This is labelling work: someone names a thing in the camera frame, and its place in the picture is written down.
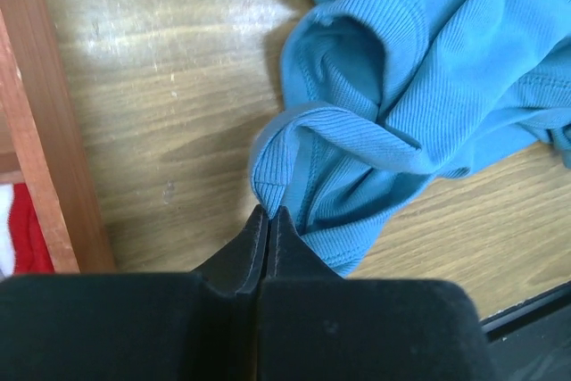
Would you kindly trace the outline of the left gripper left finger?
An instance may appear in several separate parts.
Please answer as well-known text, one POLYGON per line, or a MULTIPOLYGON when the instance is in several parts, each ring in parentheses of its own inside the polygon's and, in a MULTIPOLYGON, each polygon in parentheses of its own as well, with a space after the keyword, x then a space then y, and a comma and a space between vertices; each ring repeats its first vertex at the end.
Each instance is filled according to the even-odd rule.
POLYGON ((26 275, 1 284, 4 380, 249 380, 269 219, 189 272, 26 275))

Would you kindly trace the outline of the grey-blue tank top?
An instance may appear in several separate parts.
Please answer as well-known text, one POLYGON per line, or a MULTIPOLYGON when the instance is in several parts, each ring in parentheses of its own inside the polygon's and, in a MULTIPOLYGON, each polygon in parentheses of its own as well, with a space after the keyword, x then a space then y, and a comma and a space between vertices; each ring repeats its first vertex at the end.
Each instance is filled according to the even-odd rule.
POLYGON ((250 181, 337 274, 435 178, 538 141, 569 161, 570 0, 313 1, 250 181))

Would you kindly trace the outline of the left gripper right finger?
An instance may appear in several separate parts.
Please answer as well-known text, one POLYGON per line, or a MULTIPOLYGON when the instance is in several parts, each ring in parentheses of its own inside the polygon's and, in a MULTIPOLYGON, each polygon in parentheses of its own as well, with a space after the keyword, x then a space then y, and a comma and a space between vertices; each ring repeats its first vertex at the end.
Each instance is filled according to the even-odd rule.
POLYGON ((475 305, 434 279, 349 280, 270 223, 258 307, 261 380, 494 380, 475 305))

